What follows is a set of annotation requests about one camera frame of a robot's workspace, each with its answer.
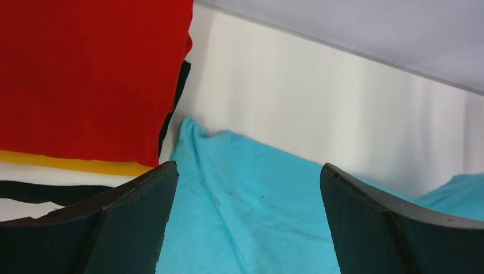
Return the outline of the turquoise t shirt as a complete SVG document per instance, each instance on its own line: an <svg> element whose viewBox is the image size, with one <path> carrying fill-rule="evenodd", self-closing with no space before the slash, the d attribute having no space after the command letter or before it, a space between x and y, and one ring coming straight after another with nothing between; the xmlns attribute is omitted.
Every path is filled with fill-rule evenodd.
<svg viewBox="0 0 484 274"><path fill-rule="evenodd" d="M342 273L321 196L322 165L184 118L157 273ZM419 206L483 223L483 175L458 175Z"/></svg>

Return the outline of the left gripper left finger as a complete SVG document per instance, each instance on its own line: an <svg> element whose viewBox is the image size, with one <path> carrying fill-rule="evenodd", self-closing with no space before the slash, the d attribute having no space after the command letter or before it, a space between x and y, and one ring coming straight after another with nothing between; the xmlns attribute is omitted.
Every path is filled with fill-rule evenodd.
<svg viewBox="0 0 484 274"><path fill-rule="evenodd" d="M38 217L1 222L2 273L154 273L179 173L165 162Z"/></svg>

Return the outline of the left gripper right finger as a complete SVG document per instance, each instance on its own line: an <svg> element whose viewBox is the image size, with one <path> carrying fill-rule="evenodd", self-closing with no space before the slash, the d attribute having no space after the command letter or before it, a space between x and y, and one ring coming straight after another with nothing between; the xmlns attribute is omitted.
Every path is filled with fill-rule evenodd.
<svg viewBox="0 0 484 274"><path fill-rule="evenodd" d="M326 163L321 196L342 273L482 273L483 223L434 211Z"/></svg>

